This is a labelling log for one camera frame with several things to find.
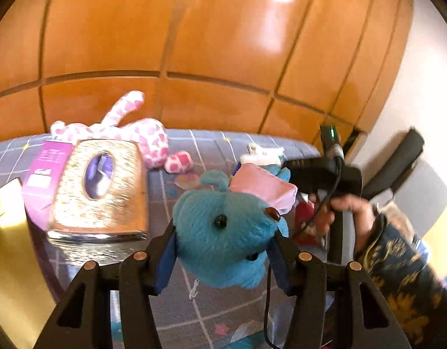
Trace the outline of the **dark patterned sleeve forearm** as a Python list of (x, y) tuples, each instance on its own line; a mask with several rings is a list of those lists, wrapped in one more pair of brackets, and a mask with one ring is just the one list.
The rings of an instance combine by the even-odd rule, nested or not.
[(447, 288), (404, 235), (376, 213), (365, 199), (331, 199), (315, 219), (319, 234), (335, 213), (353, 213), (354, 260), (370, 275), (406, 334), (412, 348), (447, 348)]

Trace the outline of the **person right hand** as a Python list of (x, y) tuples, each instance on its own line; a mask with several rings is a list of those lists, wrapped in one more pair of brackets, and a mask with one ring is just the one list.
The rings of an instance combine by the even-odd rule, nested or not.
[(359, 255), (365, 250), (376, 219), (373, 207), (365, 199), (356, 195), (342, 195), (331, 199), (324, 207), (320, 207), (315, 194), (311, 194), (309, 200), (318, 209), (318, 215), (313, 219), (318, 235), (322, 236), (329, 231), (335, 220), (335, 212), (348, 210), (352, 212), (355, 226), (354, 254)]

